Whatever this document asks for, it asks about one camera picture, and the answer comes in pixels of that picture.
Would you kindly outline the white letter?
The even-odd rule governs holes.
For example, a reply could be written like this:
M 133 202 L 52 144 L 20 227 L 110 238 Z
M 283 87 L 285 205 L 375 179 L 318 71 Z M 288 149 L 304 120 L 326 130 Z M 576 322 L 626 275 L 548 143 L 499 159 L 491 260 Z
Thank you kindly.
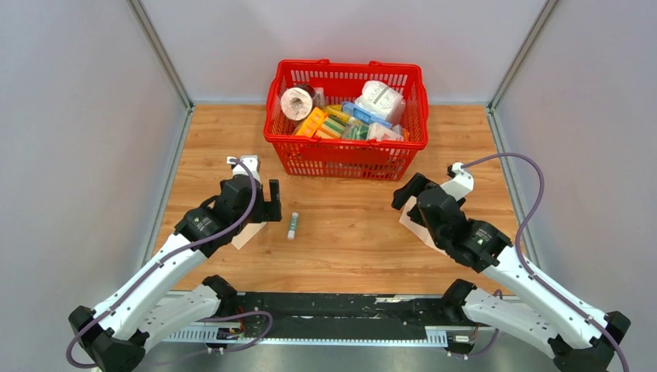
M 404 204 L 404 207 L 401 210 L 401 217 L 399 219 L 399 223 L 403 225 L 406 229 L 408 229 L 411 233 L 413 233 L 425 246 L 433 249 L 434 251 L 442 254 L 443 256 L 447 256 L 444 250 L 440 250 L 434 244 L 433 239 L 429 234 L 429 231 L 424 226 L 421 226 L 416 222 L 413 222 L 411 218 L 408 216 L 408 213 L 415 206 L 416 206 L 416 197 L 411 196 L 408 199 L 408 201 Z

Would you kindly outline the green white glue stick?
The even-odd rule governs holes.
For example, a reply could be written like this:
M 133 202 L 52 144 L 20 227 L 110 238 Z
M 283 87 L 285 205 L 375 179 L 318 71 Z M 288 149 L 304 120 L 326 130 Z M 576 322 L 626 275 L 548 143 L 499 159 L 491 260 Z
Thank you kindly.
M 287 238 L 293 240 L 296 236 L 296 231 L 298 228 L 298 219 L 299 214 L 297 212 L 291 213 L 291 220 L 287 231 Z

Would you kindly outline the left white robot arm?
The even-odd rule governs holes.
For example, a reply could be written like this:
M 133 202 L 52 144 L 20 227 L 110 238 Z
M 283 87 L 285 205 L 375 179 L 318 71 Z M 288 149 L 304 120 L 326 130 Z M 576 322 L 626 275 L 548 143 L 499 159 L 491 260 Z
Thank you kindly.
M 95 307 L 80 305 L 69 314 L 74 338 L 67 346 L 67 362 L 81 369 L 132 371 L 156 344 L 192 322 L 234 320 L 237 291 L 218 275 L 206 277 L 182 298 L 159 302 L 249 224 L 282 219 L 278 180 L 271 179 L 269 187 L 267 201 L 262 184 L 248 174 L 221 181 L 219 195 L 188 211 L 160 251 L 128 282 Z

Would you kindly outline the cream paper envelope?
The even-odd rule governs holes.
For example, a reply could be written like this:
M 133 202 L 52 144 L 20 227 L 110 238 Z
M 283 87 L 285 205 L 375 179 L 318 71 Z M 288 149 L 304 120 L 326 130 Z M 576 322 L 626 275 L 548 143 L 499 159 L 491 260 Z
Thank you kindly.
M 267 223 L 249 223 L 244 226 L 241 232 L 232 238 L 231 245 L 237 250 L 241 250 Z

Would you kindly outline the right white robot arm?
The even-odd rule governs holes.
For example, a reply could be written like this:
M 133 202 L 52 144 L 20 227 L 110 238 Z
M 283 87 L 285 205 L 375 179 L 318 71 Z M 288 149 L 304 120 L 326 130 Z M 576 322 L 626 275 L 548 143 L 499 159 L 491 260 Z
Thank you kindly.
M 551 278 L 542 279 L 542 271 L 499 229 L 466 217 L 461 207 L 473 190 L 473 177 L 467 172 L 450 177 L 438 185 L 416 173 L 394 191 L 392 208 L 425 228 L 455 262 L 512 290 L 522 303 L 508 303 L 457 279 L 443 295 L 444 318 L 455 325 L 469 319 L 493 326 L 542 351 L 561 371 L 607 370 L 630 320 L 587 304 Z

